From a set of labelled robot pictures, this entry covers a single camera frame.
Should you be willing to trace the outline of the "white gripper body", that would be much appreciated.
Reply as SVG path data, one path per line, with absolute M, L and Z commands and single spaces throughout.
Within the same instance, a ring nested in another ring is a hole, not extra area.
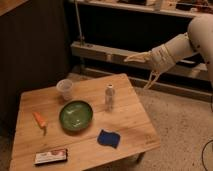
M 154 71 L 164 73 L 175 65 L 175 61 L 166 46 L 162 44 L 151 50 L 150 65 Z

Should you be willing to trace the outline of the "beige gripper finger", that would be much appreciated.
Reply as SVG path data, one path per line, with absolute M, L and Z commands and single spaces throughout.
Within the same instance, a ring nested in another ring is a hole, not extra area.
M 150 52 L 141 52 L 137 54 L 130 55 L 124 59 L 125 62 L 141 62 L 145 63 L 151 58 Z
M 149 79 L 148 82 L 146 83 L 146 85 L 144 86 L 144 89 L 149 89 L 151 88 L 156 81 L 158 80 L 158 78 L 160 77 L 160 74 L 156 71 L 151 71 L 150 75 L 149 75 Z

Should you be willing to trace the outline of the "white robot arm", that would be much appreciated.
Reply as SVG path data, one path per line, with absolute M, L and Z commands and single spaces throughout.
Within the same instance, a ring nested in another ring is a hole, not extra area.
M 144 86 L 149 89 L 164 72 L 174 67 L 179 61 L 200 54 L 206 64 L 209 80 L 213 87 L 213 14 L 194 17 L 187 32 L 150 51 L 129 55 L 125 62 L 147 62 L 151 67 L 149 80 Z

